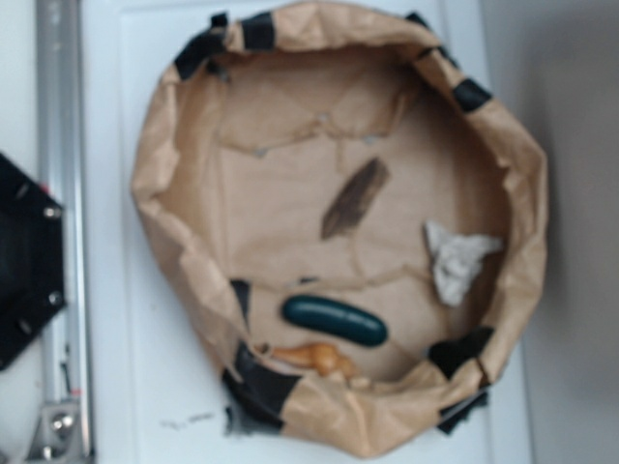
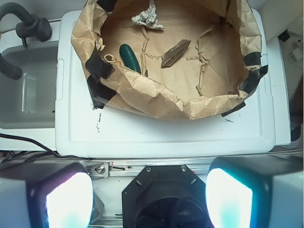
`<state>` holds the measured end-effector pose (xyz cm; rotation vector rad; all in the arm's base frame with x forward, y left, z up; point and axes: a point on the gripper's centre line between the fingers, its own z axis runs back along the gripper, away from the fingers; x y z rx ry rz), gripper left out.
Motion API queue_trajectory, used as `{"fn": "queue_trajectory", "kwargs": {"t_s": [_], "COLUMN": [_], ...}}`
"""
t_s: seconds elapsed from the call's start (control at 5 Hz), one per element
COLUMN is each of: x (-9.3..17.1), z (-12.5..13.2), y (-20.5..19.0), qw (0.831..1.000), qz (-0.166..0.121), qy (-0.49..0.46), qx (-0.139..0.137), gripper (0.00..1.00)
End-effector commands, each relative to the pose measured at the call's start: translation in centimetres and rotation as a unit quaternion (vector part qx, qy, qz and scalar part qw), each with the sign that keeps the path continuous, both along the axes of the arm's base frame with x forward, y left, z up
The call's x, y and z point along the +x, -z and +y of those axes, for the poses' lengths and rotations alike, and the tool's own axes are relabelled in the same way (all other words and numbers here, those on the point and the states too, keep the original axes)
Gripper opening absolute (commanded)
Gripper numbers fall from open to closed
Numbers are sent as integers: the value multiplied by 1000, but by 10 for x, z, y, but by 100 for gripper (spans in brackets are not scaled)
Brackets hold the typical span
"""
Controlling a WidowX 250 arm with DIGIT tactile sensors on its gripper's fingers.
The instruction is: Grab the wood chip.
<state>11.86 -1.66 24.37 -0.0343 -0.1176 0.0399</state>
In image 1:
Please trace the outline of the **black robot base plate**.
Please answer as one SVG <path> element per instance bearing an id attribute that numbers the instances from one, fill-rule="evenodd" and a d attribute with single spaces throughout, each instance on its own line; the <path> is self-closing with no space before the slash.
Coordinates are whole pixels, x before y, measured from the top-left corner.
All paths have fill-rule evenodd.
<path id="1" fill-rule="evenodd" d="M 63 208 L 1 157 L 1 368 L 64 307 Z"/>

